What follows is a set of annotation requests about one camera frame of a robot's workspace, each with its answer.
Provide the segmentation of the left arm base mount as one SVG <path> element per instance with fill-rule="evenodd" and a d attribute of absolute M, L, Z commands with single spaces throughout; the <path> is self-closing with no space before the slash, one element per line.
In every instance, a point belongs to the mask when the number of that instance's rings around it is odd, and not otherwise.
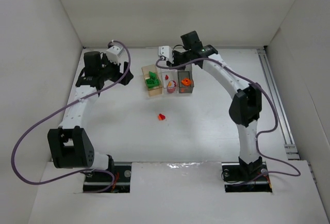
<path fill-rule="evenodd" d="M 131 166 L 129 162 L 116 162 L 111 175 L 93 172 L 86 175 L 83 184 L 84 193 L 129 193 L 131 180 Z"/>

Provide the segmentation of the orange red lego piece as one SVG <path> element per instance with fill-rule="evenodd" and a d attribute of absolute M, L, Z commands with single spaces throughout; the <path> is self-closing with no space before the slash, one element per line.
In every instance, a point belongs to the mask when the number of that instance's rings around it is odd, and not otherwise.
<path fill-rule="evenodd" d="M 165 117 L 165 115 L 163 115 L 163 114 L 159 114 L 159 115 L 158 115 L 158 119 L 159 119 L 159 120 L 165 120 L 166 117 Z"/>

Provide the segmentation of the green sloped lego brick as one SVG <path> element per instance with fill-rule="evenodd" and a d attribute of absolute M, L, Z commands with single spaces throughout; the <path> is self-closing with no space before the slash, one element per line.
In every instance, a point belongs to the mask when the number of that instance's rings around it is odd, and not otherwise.
<path fill-rule="evenodd" d="M 150 79 L 152 79 L 152 80 L 156 80 L 158 77 L 157 77 L 157 73 L 155 73 L 155 72 L 149 72 L 149 77 L 150 77 Z"/>

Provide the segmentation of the green long lego brick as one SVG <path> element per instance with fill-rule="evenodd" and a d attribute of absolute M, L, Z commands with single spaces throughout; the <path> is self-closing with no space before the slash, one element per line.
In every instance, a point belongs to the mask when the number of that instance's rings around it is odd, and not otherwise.
<path fill-rule="evenodd" d="M 145 82 L 146 82 L 146 85 L 147 85 L 148 89 L 160 86 L 160 82 L 159 82 L 158 79 L 152 80 L 152 79 L 148 78 L 148 79 L 145 80 Z"/>

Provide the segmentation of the grey translucent container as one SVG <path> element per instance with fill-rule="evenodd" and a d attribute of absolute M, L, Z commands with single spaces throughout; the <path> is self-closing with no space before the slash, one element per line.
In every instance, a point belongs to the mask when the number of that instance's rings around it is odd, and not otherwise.
<path fill-rule="evenodd" d="M 185 66 L 184 70 L 177 70 L 178 92 L 180 94 L 191 94 L 194 88 L 192 65 Z"/>

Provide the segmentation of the orange translucent container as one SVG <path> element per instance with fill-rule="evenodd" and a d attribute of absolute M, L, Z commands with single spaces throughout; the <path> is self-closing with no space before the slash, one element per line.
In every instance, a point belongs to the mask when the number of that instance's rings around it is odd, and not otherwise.
<path fill-rule="evenodd" d="M 163 84 L 161 76 L 155 65 L 144 66 L 141 68 L 144 82 L 149 97 L 160 95 L 163 92 Z"/>

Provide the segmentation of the red flower lego piece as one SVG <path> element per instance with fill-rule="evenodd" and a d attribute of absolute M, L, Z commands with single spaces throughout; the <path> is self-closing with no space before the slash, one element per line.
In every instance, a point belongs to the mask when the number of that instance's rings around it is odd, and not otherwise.
<path fill-rule="evenodd" d="M 167 84 L 167 93 L 172 94 L 175 93 L 177 90 L 176 81 L 169 81 Z"/>

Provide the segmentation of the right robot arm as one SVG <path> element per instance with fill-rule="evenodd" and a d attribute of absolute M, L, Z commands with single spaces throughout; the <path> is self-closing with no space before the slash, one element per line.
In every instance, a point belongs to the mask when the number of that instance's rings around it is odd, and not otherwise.
<path fill-rule="evenodd" d="M 239 168 L 244 181 L 254 178 L 262 164 L 256 149 L 257 121 L 262 110 L 261 91 L 248 80 L 239 77 L 212 45 L 204 46 L 196 31 L 180 38 L 185 51 L 174 51 L 167 65 L 181 66 L 183 69 L 184 64 L 192 62 L 224 87 L 232 99 L 228 113 L 237 125 L 239 134 Z"/>

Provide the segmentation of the orange round lego piece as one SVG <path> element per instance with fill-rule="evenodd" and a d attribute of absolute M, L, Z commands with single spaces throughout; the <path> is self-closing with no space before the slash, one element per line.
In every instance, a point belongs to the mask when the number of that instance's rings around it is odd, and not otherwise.
<path fill-rule="evenodd" d="M 184 79 L 181 80 L 181 84 L 186 86 L 186 87 L 189 87 L 189 86 L 191 86 L 192 81 L 189 78 L 184 78 Z"/>

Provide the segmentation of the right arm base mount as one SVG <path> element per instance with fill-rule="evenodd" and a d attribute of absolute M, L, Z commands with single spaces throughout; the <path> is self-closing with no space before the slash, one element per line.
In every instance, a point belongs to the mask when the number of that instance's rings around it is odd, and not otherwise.
<path fill-rule="evenodd" d="M 260 169 L 250 175 L 244 175 L 238 162 L 222 163 L 221 178 L 224 181 L 226 193 L 272 193 L 272 185 L 268 175 L 266 162 Z"/>

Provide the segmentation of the clear container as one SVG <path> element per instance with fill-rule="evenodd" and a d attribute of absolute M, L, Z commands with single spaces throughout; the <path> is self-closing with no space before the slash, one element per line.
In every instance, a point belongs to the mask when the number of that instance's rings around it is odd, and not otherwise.
<path fill-rule="evenodd" d="M 167 84 L 169 81 L 176 81 L 177 84 L 177 90 L 178 90 L 178 76 L 177 76 L 177 70 L 174 69 L 160 69 L 161 79 L 162 79 L 162 85 L 163 85 L 163 93 L 167 93 Z"/>

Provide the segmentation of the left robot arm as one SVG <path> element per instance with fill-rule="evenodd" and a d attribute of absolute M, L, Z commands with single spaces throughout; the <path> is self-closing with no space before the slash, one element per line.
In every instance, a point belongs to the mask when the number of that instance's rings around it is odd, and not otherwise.
<path fill-rule="evenodd" d="M 123 63 L 124 72 L 120 71 L 119 59 L 123 52 L 123 47 L 114 45 L 105 53 L 90 51 L 84 54 L 84 68 L 75 85 L 74 99 L 77 103 L 68 108 L 58 128 L 49 130 L 47 134 L 56 168 L 90 168 L 114 172 L 112 157 L 95 151 L 85 126 L 106 81 L 127 85 L 133 79 L 127 61 Z"/>

